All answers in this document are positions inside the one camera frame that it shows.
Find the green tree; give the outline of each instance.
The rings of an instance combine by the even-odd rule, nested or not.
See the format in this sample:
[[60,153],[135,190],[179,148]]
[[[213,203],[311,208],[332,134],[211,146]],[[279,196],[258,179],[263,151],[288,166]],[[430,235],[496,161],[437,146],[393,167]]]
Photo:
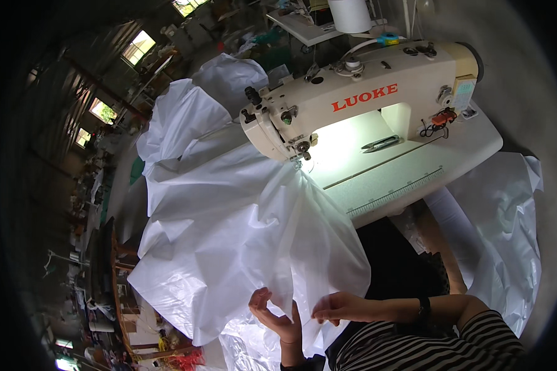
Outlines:
[[105,104],[103,105],[103,108],[99,113],[99,116],[101,116],[105,120],[105,122],[109,122],[110,119],[115,118],[117,115],[118,114],[115,113],[113,109],[111,109],[109,106]]

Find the striped shirt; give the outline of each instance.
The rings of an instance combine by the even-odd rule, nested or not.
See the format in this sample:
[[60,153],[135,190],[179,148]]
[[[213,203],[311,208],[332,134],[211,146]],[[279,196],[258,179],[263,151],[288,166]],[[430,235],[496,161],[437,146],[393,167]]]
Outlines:
[[[464,325],[460,338],[398,335],[393,322],[370,323],[343,345],[333,371],[508,370],[522,354],[520,341],[501,315],[487,310]],[[321,358],[316,355],[290,369],[321,370]]]

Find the window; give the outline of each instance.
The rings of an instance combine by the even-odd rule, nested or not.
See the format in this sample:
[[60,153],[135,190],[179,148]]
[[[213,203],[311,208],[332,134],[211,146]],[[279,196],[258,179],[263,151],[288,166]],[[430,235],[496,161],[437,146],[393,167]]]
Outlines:
[[173,2],[173,6],[179,11],[184,17],[187,17],[188,14],[195,11],[198,6],[204,4],[208,0],[176,0]]
[[111,109],[110,106],[107,106],[104,102],[98,100],[97,98],[93,100],[89,111],[91,111],[93,115],[97,116],[99,120],[110,125],[113,124],[111,120],[118,117],[118,114],[113,109]]
[[72,359],[57,359],[56,367],[63,371],[78,371],[78,363]]
[[72,340],[62,340],[62,339],[56,339],[56,345],[59,347],[65,347],[65,348],[70,348],[72,349]]
[[76,143],[78,143],[78,145],[80,145],[81,147],[84,147],[90,139],[91,134],[83,129],[80,129],[78,131],[78,134],[76,135]]
[[142,56],[144,56],[151,48],[155,45],[155,41],[151,39],[149,34],[141,31],[138,36],[128,45],[126,51],[124,51],[123,56],[126,60],[132,63],[133,66],[140,61]]

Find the black wristband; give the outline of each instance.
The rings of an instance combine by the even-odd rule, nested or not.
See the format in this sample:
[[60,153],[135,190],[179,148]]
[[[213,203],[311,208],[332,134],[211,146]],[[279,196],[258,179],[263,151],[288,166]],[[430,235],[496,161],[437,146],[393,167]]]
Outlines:
[[418,323],[427,323],[431,315],[431,302],[428,297],[419,297],[419,317]]

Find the luoke logo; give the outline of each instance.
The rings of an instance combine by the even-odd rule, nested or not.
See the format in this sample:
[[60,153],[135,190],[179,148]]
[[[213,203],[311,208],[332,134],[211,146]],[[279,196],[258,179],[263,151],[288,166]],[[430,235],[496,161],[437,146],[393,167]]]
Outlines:
[[344,101],[340,101],[340,100],[335,101],[334,103],[332,103],[332,107],[334,108],[334,111],[332,112],[340,111],[347,107],[355,106],[358,102],[365,102],[368,100],[386,96],[388,94],[396,93],[397,91],[398,91],[398,84],[392,84],[392,85],[381,87],[379,89],[372,90],[371,92],[365,92],[365,93],[357,94],[352,97],[348,97]]

